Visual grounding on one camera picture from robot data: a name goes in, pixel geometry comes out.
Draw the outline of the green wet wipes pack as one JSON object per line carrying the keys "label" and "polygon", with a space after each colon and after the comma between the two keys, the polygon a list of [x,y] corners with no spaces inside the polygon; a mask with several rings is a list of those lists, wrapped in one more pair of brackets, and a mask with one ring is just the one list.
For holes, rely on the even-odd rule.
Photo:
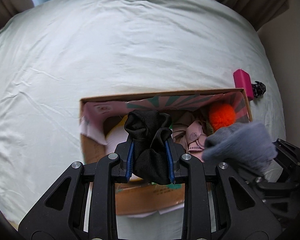
{"label": "green wet wipes pack", "polygon": [[[154,186],[162,186],[156,183],[151,183]],[[183,187],[182,184],[168,184],[168,185],[164,185],[164,187],[168,188],[168,189],[172,189],[172,190],[178,190],[181,189]]]}

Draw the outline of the pink soft pouch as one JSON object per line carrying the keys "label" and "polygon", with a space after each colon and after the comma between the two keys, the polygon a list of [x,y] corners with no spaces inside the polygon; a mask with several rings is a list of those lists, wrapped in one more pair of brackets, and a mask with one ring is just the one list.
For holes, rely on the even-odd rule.
{"label": "pink soft pouch", "polygon": [[243,88],[249,101],[254,99],[253,87],[250,75],[242,69],[238,69],[233,73],[235,87]]}

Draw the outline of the pale green bed sheet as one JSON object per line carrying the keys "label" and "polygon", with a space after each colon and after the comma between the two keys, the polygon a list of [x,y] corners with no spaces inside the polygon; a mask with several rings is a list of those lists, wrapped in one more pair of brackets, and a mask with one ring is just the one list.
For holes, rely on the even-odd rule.
{"label": "pale green bed sheet", "polygon": [[214,0],[51,0],[0,31],[0,210],[20,223],[83,159],[79,101],[232,88],[243,69],[266,85],[251,103],[273,139],[283,105],[252,25]]}

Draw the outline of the black sock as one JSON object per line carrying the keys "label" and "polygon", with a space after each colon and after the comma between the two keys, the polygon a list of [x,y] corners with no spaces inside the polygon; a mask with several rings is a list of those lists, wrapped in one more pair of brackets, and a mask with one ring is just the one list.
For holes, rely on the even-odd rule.
{"label": "black sock", "polygon": [[128,113],[125,130],[133,142],[134,175],[159,185],[171,183],[166,149],[166,141],[172,137],[171,124],[171,116],[159,111],[133,110]]}

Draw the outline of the yellow rimmed white mesh pad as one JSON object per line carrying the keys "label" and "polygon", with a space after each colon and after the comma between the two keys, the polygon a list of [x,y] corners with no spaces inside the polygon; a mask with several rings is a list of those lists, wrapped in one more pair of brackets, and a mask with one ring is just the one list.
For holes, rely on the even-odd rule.
{"label": "yellow rimmed white mesh pad", "polygon": [[124,128],[125,120],[121,120],[110,132],[106,135],[107,145],[105,146],[105,154],[115,153],[118,144],[126,142],[128,133]]}

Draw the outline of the cardboard box with pink lining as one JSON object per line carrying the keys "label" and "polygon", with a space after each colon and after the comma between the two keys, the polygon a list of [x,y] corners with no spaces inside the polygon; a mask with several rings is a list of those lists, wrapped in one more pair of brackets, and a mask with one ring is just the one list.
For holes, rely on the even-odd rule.
{"label": "cardboard box with pink lining", "polygon": [[95,96],[80,101],[80,134],[86,163],[128,151],[117,171],[116,213],[137,216],[173,209],[184,202],[176,183],[173,150],[197,157],[215,129],[251,121],[241,88],[180,90]]}

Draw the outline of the orange green fluffy pompom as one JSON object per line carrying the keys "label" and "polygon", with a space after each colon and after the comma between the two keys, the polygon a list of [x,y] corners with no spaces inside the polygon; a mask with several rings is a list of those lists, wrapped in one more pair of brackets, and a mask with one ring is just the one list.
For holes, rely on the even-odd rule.
{"label": "orange green fluffy pompom", "polygon": [[209,108],[208,119],[214,131],[231,126],[236,121],[236,113],[232,105],[226,102],[213,103]]}

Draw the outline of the black white patterned scrunchie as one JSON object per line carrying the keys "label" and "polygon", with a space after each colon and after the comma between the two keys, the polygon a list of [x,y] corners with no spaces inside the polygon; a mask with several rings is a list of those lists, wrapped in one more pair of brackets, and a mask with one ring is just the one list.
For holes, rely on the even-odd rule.
{"label": "black white patterned scrunchie", "polygon": [[251,84],[254,98],[261,97],[266,92],[266,86],[260,81],[255,81]]}

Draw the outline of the grey fluffy soft toy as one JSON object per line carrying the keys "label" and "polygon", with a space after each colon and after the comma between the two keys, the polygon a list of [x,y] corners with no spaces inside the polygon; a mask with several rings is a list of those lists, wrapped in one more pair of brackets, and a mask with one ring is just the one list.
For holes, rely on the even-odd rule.
{"label": "grey fluffy soft toy", "polygon": [[264,124],[258,121],[222,127],[205,140],[202,160],[220,163],[232,160],[258,172],[277,157],[276,147]]}

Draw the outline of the pink patterned cloth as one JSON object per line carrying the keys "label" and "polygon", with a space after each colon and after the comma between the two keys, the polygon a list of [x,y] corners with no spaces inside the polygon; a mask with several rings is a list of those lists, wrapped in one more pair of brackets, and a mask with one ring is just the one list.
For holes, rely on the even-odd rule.
{"label": "pink patterned cloth", "polygon": [[203,131],[203,124],[195,120],[190,126],[175,124],[172,126],[173,141],[180,144],[186,153],[203,161],[205,141],[207,135]]}

